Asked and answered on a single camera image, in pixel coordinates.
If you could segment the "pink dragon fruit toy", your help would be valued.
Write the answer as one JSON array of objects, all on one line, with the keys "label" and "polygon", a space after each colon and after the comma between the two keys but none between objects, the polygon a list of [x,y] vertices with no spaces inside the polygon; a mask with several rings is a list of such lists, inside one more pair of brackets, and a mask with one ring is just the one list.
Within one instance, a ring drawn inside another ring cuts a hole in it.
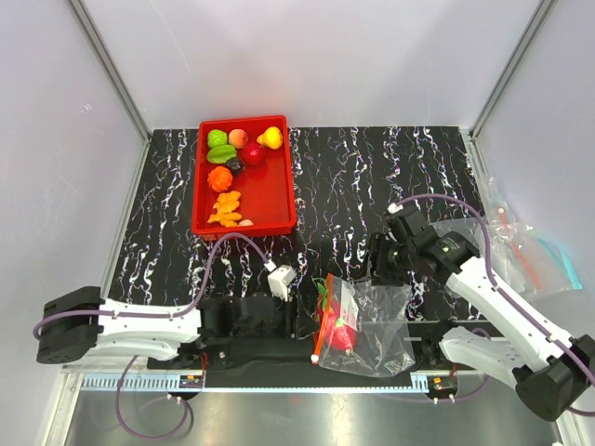
[{"label": "pink dragon fruit toy", "polygon": [[319,323],[320,331],[315,336],[316,345],[341,352],[353,351],[357,339],[357,313],[350,307],[348,298],[341,296],[343,282],[331,275],[312,281],[318,291],[314,320]]}]

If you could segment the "clear bag orange zipper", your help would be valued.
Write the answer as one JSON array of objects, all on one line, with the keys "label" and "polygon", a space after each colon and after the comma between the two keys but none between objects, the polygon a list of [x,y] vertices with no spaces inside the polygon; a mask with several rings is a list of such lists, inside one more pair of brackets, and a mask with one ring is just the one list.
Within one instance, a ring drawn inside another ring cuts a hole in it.
[{"label": "clear bag orange zipper", "polygon": [[357,313],[356,346],[351,352],[341,352],[317,346],[314,336],[311,362],[327,370],[373,378],[389,378],[410,369],[415,364],[405,316],[410,289],[370,280],[348,282],[329,275],[343,282],[341,296],[348,298]]}]

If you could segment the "orange pumpkin toy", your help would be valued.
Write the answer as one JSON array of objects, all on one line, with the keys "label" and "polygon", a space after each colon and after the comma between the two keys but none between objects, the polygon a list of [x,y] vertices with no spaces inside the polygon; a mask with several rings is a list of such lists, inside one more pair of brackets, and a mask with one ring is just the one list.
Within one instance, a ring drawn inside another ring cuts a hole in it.
[{"label": "orange pumpkin toy", "polygon": [[217,193],[226,192],[232,184],[233,174],[225,166],[214,168],[207,176],[208,187]]}]

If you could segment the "dark mangosteen toy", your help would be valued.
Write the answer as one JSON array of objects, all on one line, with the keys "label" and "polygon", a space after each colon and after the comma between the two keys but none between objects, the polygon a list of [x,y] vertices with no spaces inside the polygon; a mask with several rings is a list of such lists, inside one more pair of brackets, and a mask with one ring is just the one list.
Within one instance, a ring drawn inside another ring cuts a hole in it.
[{"label": "dark mangosteen toy", "polygon": [[241,159],[237,158],[237,157],[230,158],[225,163],[225,166],[230,170],[231,174],[234,177],[239,176],[245,170],[245,164],[244,164],[244,162]]}]

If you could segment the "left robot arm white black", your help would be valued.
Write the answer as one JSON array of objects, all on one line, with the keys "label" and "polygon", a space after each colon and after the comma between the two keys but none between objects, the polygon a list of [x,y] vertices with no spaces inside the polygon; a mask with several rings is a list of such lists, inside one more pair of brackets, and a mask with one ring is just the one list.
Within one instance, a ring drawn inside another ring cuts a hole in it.
[{"label": "left robot arm white black", "polygon": [[128,304],[86,286],[47,302],[33,336],[41,364],[139,356],[154,368],[182,369],[233,344],[269,352],[292,337],[295,320],[293,302],[266,292],[207,297],[184,308]]}]

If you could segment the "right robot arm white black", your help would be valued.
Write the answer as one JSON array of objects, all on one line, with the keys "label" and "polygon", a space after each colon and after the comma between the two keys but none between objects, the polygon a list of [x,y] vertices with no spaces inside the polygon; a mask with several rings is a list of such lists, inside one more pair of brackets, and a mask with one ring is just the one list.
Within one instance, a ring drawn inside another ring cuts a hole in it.
[{"label": "right robot arm white black", "polygon": [[368,245],[368,270],[383,284],[402,284],[419,272],[460,295],[505,337],[498,343],[453,322],[440,321],[422,341],[433,368],[468,366],[513,388],[524,406],[554,422],[594,385],[594,340],[571,336],[518,295],[462,234],[444,235],[414,206],[393,204],[388,230]]}]

